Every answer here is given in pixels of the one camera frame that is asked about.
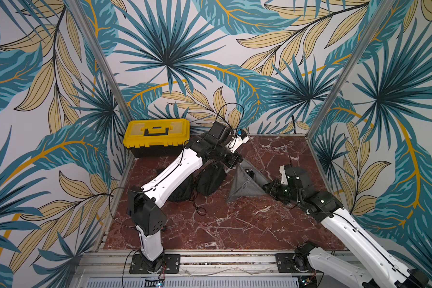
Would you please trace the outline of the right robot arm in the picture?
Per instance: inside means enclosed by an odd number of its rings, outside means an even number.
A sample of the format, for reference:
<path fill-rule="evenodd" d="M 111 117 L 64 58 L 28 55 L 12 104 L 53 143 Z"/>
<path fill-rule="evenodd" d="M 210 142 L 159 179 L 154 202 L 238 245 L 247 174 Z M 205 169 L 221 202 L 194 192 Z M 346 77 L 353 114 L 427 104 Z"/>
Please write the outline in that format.
<path fill-rule="evenodd" d="M 295 204 L 332 232 L 359 260 L 360 266 L 307 241 L 293 256 L 276 256 L 280 271 L 322 272 L 349 288 L 425 288 L 428 277 L 409 268 L 370 236 L 331 193 L 317 191 L 307 172 L 292 165 L 280 168 L 281 178 L 262 188 L 284 204 Z"/>

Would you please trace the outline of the grey hair dryer pouch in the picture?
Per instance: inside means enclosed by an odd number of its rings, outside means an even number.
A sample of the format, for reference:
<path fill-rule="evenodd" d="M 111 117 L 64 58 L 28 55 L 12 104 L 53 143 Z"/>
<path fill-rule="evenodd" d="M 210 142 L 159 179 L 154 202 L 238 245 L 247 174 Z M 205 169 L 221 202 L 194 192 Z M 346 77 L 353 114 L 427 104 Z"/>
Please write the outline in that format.
<path fill-rule="evenodd" d="M 241 197 L 256 197 L 266 194 L 264 187 L 271 181 L 250 162 L 243 160 L 236 166 L 236 175 L 232 181 L 227 203 Z"/>

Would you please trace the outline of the black hair dryer pouch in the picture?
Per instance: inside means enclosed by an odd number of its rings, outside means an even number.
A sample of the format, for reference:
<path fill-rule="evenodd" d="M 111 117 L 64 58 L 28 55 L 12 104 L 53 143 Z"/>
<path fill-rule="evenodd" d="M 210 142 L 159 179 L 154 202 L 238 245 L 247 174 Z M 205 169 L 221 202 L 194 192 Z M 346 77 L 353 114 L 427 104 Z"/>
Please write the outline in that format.
<path fill-rule="evenodd" d="M 193 176 L 190 175 L 168 197 L 168 201 L 179 203 L 190 200 L 193 192 Z"/>

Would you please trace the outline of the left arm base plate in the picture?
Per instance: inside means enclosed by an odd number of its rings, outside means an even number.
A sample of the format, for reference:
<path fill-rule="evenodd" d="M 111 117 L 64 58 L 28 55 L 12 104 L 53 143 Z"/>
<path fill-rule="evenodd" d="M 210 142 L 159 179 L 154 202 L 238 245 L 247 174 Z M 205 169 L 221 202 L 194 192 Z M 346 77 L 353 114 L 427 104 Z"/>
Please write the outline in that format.
<path fill-rule="evenodd" d="M 178 274 L 180 271 L 181 255 L 162 253 L 156 260 L 148 260 L 145 256 L 136 254 L 132 258 L 129 268 L 130 274 Z"/>

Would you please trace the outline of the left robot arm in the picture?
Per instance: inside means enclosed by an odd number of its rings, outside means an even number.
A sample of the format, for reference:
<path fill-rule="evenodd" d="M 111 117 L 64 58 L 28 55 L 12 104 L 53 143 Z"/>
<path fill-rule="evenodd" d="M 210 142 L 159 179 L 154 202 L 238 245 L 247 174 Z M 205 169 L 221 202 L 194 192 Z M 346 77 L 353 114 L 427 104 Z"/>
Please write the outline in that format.
<path fill-rule="evenodd" d="M 140 188 L 129 189 L 127 215 L 139 233 L 142 257 L 149 266 L 163 260 L 161 229 L 167 218 L 162 207 L 172 192 L 210 160 L 222 162 L 227 168 L 241 163 L 242 156 L 236 150 L 248 140 L 245 130 L 234 132 L 216 121 L 208 132 L 187 141 L 162 173 Z"/>

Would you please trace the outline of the plain black drawstring pouch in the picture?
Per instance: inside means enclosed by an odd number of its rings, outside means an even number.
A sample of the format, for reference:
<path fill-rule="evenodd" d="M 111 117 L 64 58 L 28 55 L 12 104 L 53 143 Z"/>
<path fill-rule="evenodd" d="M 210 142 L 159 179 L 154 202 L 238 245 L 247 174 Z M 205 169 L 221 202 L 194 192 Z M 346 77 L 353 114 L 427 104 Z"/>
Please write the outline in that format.
<path fill-rule="evenodd" d="M 196 199 L 198 195 L 211 196 L 219 189 L 226 177 L 227 173 L 224 170 L 222 162 L 213 162 L 198 174 L 193 182 L 190 201 L 200 216 L 206 215 L 206 209 L 202 206 L 197 206 Z"/>

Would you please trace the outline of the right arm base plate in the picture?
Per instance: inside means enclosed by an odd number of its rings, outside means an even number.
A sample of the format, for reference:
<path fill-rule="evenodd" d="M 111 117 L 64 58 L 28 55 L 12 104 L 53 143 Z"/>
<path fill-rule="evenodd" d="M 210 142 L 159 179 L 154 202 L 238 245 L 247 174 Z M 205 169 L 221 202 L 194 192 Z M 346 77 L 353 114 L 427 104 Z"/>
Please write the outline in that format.
<path fill-rule="evenodd" d="M 304 253 L 277 253 L 275 254 L 277 269 L 279 273 L 298 272 L 313 273 L 322 272 L 312 267 L 308 259 L 310 255 Z"/>

